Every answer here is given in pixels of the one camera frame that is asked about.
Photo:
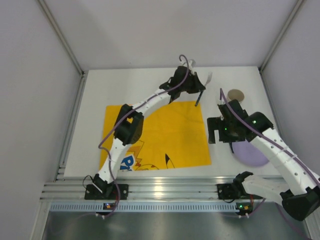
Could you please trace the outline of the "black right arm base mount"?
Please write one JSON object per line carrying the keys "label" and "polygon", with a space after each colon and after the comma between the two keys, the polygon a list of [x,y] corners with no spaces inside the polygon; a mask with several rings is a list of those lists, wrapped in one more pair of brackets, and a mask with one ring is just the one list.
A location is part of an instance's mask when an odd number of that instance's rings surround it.
{"label": "black right arm base mount", "polygon": [[217,184],[218,199],[226,203],[233,203],[235,200],[249,200],[251,197],[233,183]]}

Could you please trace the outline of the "yellow cartoon print placemat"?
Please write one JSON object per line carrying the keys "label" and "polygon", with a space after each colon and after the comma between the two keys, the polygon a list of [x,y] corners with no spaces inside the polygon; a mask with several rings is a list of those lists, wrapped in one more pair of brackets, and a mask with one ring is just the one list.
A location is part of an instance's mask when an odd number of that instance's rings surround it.
{"label": "yellow cartoon print placemat", "polygon": [[210,164],[201,106],[194,101],[178,101],[144,120],[142,135],[126,152],[119,170],[167,170]]}

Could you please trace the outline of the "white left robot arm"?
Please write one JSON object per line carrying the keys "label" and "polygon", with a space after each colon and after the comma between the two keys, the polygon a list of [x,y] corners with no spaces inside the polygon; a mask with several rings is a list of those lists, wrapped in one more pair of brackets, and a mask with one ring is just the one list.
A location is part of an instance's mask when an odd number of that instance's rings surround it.
{"label": "white left robot arm", "polygon": [[127,150],[142,136],[144,120],[148,116],[175,101],[181,93],[197,94],[205,89],[193,67],[183,64],[151,96],[133,105],[122,105],[114,127],[98,145],[100,150],[107,153],[107,157],[92,180],[97,193],[106,197],[110,195],[121,162]]}

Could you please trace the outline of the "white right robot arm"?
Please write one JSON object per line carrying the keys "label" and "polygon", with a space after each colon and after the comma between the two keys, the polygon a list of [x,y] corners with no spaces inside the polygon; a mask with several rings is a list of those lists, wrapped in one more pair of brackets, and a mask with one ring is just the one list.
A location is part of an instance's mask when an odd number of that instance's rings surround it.
{"label": "white right robot arm", "polygon": [[249,195],[277,203],[297,221],[320,207],[320,177],[311,171],[280,137],[273,123],[261,112],[248,114],[237,100],[219,104],[219,117],[207,118],[208,142],[215,144],[215,131],[223,143],[247,141],[280,173],[284,183],[274,183],[249,171],[232,180],[233,199]]}

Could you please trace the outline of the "green handled fork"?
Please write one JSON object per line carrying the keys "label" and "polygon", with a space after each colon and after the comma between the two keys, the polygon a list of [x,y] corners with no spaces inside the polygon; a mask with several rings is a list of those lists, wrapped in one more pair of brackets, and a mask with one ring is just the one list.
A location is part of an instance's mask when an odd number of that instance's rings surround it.
{"label": "green handled fork", "polygon": [[[206,80],[206,82],[205,82],[205,84],[204,84],[204,87],[206,87],[206,86],[211,82],[211,80],[212,80],[212,75],[213,75],[212,72],[209,72],[209,73],[208,73],[208,77],[207,77],[207,80]],[[197,100],[196,100],[196,102],[195,102],[195,105],[194,105],[195,107],[197,107],[197,106],[199,105],[203,93],[204,93],[204,91],[201,91],[201,92],[200,92],[200,94],[199,94],[199,96],[198,96],[198,98],[197,98]]]}

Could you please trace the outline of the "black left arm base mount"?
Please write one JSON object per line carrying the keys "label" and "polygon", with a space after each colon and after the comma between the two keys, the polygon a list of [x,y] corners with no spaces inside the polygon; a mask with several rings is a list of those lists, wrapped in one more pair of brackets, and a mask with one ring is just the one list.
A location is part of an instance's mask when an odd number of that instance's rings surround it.
{"label": "black left arm base mount", "polygon": [[93,184],[88,184],[86,186],[86,191],[84,195],[85,200],[127,200],[129,194],[128,184],[118,184],[120,191],[120,196],[118,194],[118,189],[115,184],[111,185],[111,188],[107,190],[106,193],[102,194]]}

